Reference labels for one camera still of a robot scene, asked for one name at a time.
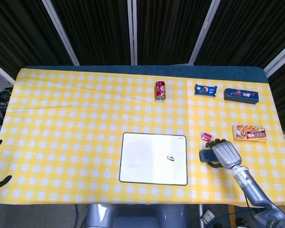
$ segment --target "red soda can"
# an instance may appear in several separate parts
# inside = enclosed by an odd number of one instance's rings
[[[158,81],[155,83],[155,100],[166,99],[166,85],[164,81]]]

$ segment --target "candy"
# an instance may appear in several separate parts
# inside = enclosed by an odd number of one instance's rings
[[[206,132],[200,132],[199,136],[201,139],[203,139],[207,142],[210,142],[212,137],[213,137],[211,134],[207,134]]]
[[[208,95],[208,96],[215,96],[217,92],[217,86],[204,86],[195,84],[195,93],[196,95]]]

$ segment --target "blue snack package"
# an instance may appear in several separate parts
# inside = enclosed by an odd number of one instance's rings
[[[204,86],[195,84],[195,93],[198,95],[208,95],[208,96],[215,96],[217,92],[217,86]]]

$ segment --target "white board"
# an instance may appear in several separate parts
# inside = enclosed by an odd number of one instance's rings
[[[186,137],[124,133],[119,180],[186,185]]]

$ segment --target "snack box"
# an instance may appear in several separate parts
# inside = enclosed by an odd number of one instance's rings
[[[256,104],[258,102],[258,92],[227,88],[224,90],[224,100]]]
[[[233,125],[232,132],[234,140],[259,142],[266,142],[267,140],[266,131],[261,126]]]

